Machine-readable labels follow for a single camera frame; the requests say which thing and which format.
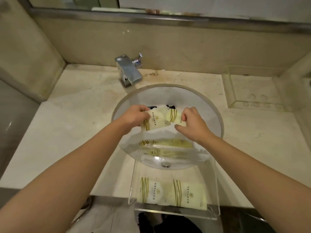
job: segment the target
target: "floor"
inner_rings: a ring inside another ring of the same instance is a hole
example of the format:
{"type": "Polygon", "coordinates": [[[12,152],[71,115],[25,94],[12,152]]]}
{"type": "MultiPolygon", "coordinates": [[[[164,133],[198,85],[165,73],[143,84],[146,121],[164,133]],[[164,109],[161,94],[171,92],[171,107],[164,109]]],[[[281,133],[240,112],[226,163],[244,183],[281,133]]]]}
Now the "floor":
{"type": "MultiPolygon", "coordinates": [[[[91,210],[67,233],[139,233],[134,205],[127,199],[97,197],[91,210]]],[[[189,218],[203,233],[223,233],[221,220],[189,218]]]]}

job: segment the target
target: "transparent organizer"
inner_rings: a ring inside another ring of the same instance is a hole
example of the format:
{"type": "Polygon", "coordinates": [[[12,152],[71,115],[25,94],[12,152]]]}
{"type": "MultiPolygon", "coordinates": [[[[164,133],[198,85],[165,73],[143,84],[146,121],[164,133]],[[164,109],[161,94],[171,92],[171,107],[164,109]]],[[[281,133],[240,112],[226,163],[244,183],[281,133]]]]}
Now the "transparent organizer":
{"type": "Polygon", "coordinates": [[[135,152],[128,203],[140,211],[216,220],[220,208],[215,168],[205,150],[145,144],[135,152]],[[171,168],[184,162],[195,164],[171,168]]]}

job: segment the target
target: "mirror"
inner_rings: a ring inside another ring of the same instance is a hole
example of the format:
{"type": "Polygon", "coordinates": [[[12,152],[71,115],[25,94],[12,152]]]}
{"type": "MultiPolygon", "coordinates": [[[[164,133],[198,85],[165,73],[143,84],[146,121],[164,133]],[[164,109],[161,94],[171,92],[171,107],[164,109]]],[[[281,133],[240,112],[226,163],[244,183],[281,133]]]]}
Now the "mirror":
{"type": "Polygon", "coordinates": [[[311,23],[311,0],[29,0],[33,7],[311,23]]]}

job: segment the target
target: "forearm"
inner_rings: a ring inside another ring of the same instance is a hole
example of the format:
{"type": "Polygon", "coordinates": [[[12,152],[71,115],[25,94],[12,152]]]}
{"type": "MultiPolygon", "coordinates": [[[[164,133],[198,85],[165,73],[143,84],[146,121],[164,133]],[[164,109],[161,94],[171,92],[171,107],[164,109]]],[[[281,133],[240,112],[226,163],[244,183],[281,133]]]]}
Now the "forearm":
{"type": "Polygon", "coordinates": [[[202,145],[277,232],[310,230],[310,188],[216,136],[205,139],[202,145]]]}
{"type": "Polygon", "coordinates": [[[109,124],[37,176],[1,209],[0,232],[65,232],[123,132],[120,121],[109,124]]]}

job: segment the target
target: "human hand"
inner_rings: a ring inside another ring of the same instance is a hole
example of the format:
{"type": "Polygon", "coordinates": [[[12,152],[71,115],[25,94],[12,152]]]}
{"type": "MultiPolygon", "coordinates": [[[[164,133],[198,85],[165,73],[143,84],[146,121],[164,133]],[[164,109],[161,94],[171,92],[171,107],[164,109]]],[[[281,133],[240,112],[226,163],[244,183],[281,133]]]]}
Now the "human hand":
{"type": "Polygon", "coordinates": [[[142,121],[150,118],[149,113],[144,113],[144,111],[147,110],[150,109],[145,105],[131,105],[124,114],[118,118],[125,128],[124,134],[129,133],[133,127],[139,126],[142,121]]]}
{"type": "Polygon", "coordinates": [[[186,122],[187,126],[175,125],[175,129],[188,139],[201,145],[208,137],[214,136],[195,107],[185,108],[181,119],[186,122]]]}

